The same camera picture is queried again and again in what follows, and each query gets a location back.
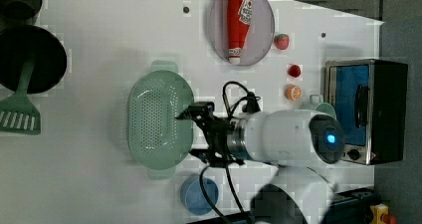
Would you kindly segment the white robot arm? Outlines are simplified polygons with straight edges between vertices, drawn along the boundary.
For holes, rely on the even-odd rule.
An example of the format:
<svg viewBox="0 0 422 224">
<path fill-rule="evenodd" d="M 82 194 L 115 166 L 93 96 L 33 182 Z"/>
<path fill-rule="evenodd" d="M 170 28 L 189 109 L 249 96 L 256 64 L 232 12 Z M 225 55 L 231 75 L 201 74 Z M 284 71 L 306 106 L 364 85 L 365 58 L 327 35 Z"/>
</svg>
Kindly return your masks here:
<svg viewBox="0 0 422 224">
<path fill-rule="evenodd" d="M 208 147 L 191 154 L 212 167 L 255 161 L 277 172 L 250 201 L 254 224 L 322 224 L 334 184 L 317 172 L 337 163 L 345 143 L 339 122 L 311 110 L 245 112 L 218 117 L 214 105 L 199 102 L 176 116 L 191 119 Z"/>
</svg>

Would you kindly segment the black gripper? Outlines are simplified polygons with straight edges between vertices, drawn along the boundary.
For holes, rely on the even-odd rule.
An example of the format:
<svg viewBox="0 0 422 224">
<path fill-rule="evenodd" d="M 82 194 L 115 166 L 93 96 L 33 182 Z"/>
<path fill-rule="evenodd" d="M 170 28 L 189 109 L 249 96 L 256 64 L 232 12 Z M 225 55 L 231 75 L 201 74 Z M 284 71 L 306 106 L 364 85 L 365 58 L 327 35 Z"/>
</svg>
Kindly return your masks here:
<svg viewBox="0 0 422 224">
<path fill-rule="evenodd" d="M 228 147 L 228 135 L 233 130 L 233 125 L 227 118 L 214 115 L 212 102 L 197 102 L 192 107 L 182 111 L 177 120 L 193 120 L 202 130 L 208 147 L 206 149 L 193 148 L 189 153 L 211 167 L 226 167 L 231 163 L 244 164 L 244 160 L 235 157 Z"/>
</svg>

